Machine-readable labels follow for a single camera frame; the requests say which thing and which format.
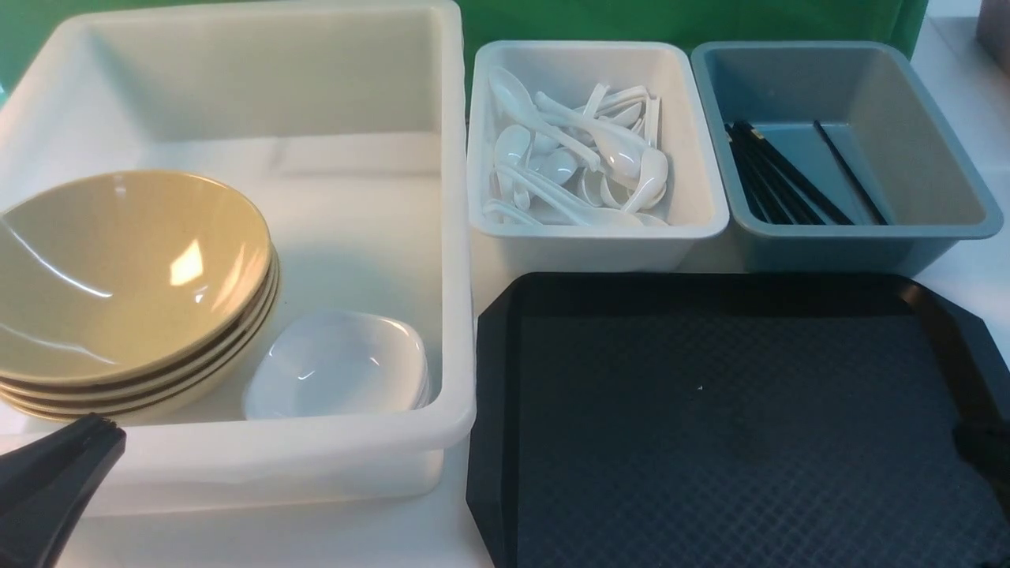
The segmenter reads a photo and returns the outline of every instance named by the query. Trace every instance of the black serving tray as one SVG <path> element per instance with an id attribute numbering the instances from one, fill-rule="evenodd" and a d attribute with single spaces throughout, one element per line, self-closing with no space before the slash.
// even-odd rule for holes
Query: black serving tray
<path id="1" fill-rule="evenodd" d="M 979 566 L 962 462 L 1010 372 L 981 319 L 869 275 L 534 274 L 481 315 L 467 501 L 498 568 Z"/>

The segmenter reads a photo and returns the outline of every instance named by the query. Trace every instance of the stacked bowls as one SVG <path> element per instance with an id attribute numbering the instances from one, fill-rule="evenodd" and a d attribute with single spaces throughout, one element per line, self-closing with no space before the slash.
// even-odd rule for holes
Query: stacked bowls
<path id="1" fill-rule="evenodd" d="M 180 408 L 255 352 L 280 289 L 263 215 L 183 172 L 71 182 L 0 216 L 0 398 L 34 416 Z"/>

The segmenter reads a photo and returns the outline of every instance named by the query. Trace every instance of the green backdrop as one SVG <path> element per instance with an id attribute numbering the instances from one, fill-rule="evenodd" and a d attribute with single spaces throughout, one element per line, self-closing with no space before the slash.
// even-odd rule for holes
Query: green backdrop
<path id="1" fill-rule="evenodd" d="M 458 1 L 468 70 L 477 50 L 496 39 L 637 39 L 685 50 L 715 39 L 872 39 L 891 43 L 911 57 L 927 4 L 927 0 Z M 9 91 L 53 29 L 68 17 L 194 3 L 201 2 L 0 0 L 0 85 Z"/>

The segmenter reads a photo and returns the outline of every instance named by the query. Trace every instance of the white plastic tub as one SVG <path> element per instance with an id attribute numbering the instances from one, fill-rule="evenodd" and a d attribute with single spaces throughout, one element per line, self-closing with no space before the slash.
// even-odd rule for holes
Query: white plastic tub
<path id="1" fill-rule="evenodd" d="M 436 392 L 398 414 L 241 421 L 255 357 L 208 398 L 128 428 L 88 514 L 435 485 L 475 411 L 462 46 L 447 0 L 188 6 L 56 31 L 0 113 L 0 210 L 113 170 L 221 180 L 263 210 L 283 264 L 266 346 L 314 310 L 390 316 L 421 334 Z M 53 428 L 0 405 L 0 452 Z"/>
<path id="2" fill-rule="evenodd" d="M 672 158 L 669 190 L 653 210 L 669 227 L 504 224 L 488 219 L 494 144 L 510 123 L 499 117 L 488 71 L 501 66 L 530 94 L 543 91 L 576 108 L 598 83 L 611 92 L 644 85 L 662 99 L 660 149 Z M 467 159 L 470 222 L 490 236 L 509 273 L 672 270 L 700 240 L 722 232 L 729 211 L 691 65 L 665 43 L 497 41 L 477 54 Z"/>

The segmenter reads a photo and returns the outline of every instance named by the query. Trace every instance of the textured tray surface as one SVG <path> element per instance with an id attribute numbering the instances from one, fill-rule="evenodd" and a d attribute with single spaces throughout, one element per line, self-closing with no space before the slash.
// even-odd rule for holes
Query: textured tray surface
<path id="1" fill-rule="evenodd" d="M 912 316 L 520 320 L 519 566 L 974 566 L 1010 552 Z"/>

